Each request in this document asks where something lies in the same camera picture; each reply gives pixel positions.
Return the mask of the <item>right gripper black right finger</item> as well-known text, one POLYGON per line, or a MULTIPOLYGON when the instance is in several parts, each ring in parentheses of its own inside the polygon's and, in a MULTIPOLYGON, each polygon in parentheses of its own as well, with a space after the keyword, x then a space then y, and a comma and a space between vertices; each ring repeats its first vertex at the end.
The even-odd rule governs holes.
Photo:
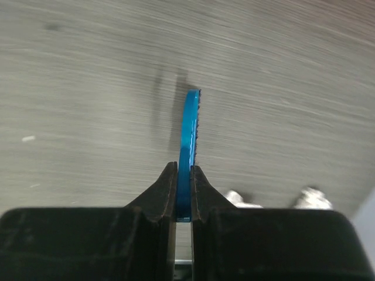
POLYGON ((210 229, 210 213, 235 206, 208 181, 199 166, 190 171, 193 280, 217 280, 216 243, 210 229))

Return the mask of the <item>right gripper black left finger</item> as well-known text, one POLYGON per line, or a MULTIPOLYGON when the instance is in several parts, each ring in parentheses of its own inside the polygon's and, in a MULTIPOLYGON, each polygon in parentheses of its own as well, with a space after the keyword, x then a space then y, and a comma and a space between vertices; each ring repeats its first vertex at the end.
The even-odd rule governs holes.
POLYGON ((127 280, 173 280, 178 168, 169 162, 154 184, 127 208, 137 220, 127 252, 127 280))

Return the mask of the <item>blue hand brush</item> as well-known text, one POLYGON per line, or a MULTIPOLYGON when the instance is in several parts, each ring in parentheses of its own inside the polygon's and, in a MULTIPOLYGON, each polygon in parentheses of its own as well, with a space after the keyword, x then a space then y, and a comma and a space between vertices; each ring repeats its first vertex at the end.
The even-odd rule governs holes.
POLYGON ((176 221, 190 222, 192 217, 190 169, 195 165, 197 129, 199 126, 200 89, 187 92, 181 124, 178 181, 176 191, 176 221))

